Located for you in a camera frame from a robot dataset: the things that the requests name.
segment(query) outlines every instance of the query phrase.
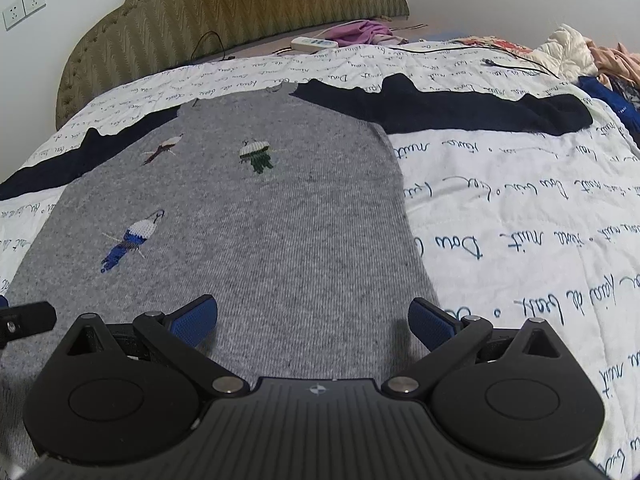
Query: blue garment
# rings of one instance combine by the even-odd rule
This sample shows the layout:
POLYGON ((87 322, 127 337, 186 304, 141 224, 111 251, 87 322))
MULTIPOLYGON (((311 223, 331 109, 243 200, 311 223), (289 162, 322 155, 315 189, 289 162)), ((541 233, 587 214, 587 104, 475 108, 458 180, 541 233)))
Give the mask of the blue garment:
POLYGON ((632 134, 636 144, 638 143, 636 136, 640 134, 640 113, 628 101, 609 90, 594 77, 580 76, 578 78, 578 86, 591 97, 606 102, 620 118, 622 124, 626 126, 626 129, 629 130, 629 133, 632 134))

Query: purple cloth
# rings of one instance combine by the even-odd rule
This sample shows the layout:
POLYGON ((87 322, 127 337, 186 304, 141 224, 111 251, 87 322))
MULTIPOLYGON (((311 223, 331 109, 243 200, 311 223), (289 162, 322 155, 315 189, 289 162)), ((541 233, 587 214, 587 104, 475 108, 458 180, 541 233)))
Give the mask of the purple cloth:
POLYGON ((350 46, 353 44, 377 43, 374 36, 393 36, 393 32, 382 23, 371 20, 360 20, 358 22, 337 25, 327 31, 326 40, 337 41, 338 46, 350 46))

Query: headboard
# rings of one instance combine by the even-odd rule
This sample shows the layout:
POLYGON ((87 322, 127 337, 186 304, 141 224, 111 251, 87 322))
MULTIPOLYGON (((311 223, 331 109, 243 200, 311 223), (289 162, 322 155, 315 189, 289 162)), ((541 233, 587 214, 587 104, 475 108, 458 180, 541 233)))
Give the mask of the headboard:
MULTIPOLYGON (((107 90, 187 62, 210 30, 231 48, 323 23, 408 13, 406 0, 125 0, 66 62, 56 129, 107 90)), ((209 34, 198 51, 220 52, 218 38, 209 34)))

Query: blue gripper pad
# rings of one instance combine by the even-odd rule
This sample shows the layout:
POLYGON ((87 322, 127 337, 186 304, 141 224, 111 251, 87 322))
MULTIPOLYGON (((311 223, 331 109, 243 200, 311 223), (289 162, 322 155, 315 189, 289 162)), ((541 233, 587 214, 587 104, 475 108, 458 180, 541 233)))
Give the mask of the blue gripper pad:
POLYGON ((458 321, 436 306, 429 305, 430 308, 413 300, 409 305, 407 320, 411 332, 433 352, 456 335, 458 321))
POLYGON ((218 322, 218 304, 209 294, 201 296, 167 316, 169 332, 195 348, 218 322))

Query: green embroidered figure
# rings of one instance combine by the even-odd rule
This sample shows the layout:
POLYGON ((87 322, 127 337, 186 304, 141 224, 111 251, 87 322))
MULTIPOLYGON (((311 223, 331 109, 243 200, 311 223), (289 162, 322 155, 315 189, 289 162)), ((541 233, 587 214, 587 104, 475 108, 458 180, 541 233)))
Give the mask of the green embroidered figure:
POLYGON ((256 140, 250 144, 245 141, 240 149, 240 162, 249 160, 255 173, 262 173, 264 168, 273 169, 271 155, 268 153, 269 143, 264 140, 256 140))

